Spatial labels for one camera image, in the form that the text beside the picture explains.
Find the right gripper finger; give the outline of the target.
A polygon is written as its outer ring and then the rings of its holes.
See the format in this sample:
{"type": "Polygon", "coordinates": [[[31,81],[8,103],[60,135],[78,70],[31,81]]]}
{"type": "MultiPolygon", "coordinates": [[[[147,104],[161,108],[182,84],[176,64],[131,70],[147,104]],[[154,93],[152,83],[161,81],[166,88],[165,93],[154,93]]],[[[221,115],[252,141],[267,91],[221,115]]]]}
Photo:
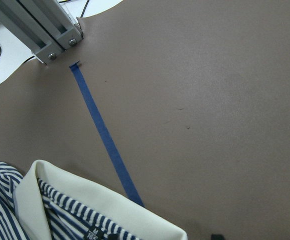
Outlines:
{"type": "Polygon", "coordinates": [[[224,240],[224,236],[222,234],[211,234],[211,240],[224,240]]]}

